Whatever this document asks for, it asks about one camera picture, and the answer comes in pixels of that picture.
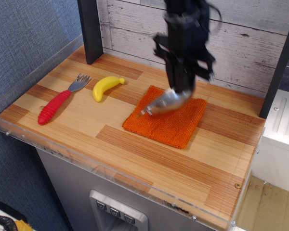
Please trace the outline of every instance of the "red fork handle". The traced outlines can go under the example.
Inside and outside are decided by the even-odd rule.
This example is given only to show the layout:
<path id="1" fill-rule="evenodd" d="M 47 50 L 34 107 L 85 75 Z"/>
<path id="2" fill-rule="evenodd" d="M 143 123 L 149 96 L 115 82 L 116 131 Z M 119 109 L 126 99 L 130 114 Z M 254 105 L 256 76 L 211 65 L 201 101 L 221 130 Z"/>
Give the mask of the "red fork handle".
<path id="1" fill-rule="evenodd" d="M 38 123 L 43 125 L 47 123 L 56 114 L 61 104 L 71 95 L 70 90 L 65 90 L 54 97 L 40 112 Z"/>

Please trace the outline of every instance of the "wooden tabletop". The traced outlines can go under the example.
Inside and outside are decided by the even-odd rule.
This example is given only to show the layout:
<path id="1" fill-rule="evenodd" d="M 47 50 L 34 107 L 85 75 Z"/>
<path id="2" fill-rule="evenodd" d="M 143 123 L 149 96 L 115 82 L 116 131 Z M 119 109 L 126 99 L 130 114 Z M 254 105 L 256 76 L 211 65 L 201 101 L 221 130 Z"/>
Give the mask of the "wooden tabletop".
<path id="1" fill-rule="evenodd" d="M 39 125 L 41 107 L 79 73 L 90 75 L 92 81 L 72 93 L 50 122 Z M 107 76 L 123 77 L 125 84 L 105 92 L 98 103 L 92 89 Z M 208 104 L 187 148 L 177 149 L 122 127 L 150 85 L 167 89 L 165 71 L 107 54 L 88 65 L 80 47 L 7 108 L 0 126 L 80 165 L 101 163 L 106 172 L 116 172 L 115 180 L 226 229 L 264 127 L 265 120 L 258 117 L 263 99 L 198 81 L 193 97 Z"/>

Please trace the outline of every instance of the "fork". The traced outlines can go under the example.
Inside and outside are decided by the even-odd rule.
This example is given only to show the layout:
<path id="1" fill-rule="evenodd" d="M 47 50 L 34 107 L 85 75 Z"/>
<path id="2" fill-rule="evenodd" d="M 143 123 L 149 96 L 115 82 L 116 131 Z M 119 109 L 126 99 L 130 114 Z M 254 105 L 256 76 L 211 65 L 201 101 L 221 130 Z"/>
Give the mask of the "fork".
<path id="1" fill-rule="evenodd" d="M 40 112 L 38 123 L 43 125 L 47 123 L 57 112 L 61 104 L 71 95 L 72 92 L 77 91 L 85 87 L 90 81 L 90 76 L 82 75 L 81 73 L 78 75 L 76 80 L 69 86 L 68 90 L 65 90 L 59 93 L 56 97 L 54 97 Z"/>

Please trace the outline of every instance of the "orange cloth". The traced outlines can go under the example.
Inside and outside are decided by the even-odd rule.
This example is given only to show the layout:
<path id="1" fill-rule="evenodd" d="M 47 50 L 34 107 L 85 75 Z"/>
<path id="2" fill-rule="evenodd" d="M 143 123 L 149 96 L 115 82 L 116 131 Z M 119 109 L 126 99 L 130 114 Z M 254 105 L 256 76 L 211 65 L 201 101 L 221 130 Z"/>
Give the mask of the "orange cloth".
<path id="1" fill-rule="evenodd" d="M 127 131 L 158 142 L 176 148 L 186 148 L 206 108 L 207 101 L 191 99 L 183 107 L 167 114 L 149 115 L 146 113 L 143 116 L 139 116 L 141 110 L 163 93 L 163 90 L 150 86 L 122 126 Z"/>

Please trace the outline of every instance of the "white wooden wall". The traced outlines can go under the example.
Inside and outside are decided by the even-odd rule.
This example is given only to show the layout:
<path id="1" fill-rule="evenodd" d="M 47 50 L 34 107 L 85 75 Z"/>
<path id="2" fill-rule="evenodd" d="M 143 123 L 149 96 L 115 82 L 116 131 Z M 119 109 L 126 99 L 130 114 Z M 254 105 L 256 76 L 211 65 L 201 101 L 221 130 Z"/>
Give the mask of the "white wooden wall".
<path id="1" fill-rule="evenodd" d="M 208 0 L 208 50 L 213 84 L 265 97 L 289 31 L 289 0 Z M 165 69 L 154 55 L 156 33 L 167 33 L 163 0 L 97 0 L 105 53 Z"/>

